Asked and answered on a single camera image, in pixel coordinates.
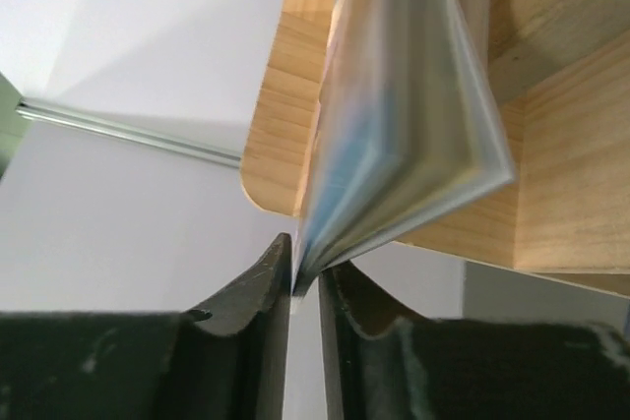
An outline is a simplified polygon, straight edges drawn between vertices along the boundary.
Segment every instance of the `light wood surface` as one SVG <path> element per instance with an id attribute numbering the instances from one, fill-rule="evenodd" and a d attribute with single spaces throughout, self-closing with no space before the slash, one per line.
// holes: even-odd
<path id="1" fill-rule="evenodd" d="M 630 273 L 630 0 L 462 1 L 477 45 L 489 24 L 488 75 L 521 180 L 401 241 L 569 281 L 589 272 L 574 282 L 630 295 L 630 279 L 610 279 Z M 284 0 L 241 167 L 264 210 L 299 209 L 334 3 Z"/>

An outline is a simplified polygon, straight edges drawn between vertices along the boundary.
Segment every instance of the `blurry book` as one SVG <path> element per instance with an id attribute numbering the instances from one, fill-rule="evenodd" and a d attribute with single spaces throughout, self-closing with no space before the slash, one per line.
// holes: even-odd
<path id="1" fill-rule="evenodd" d="M 459 0 L 338 0 L 294 254 L 319 272 L 514 181 Z"/>

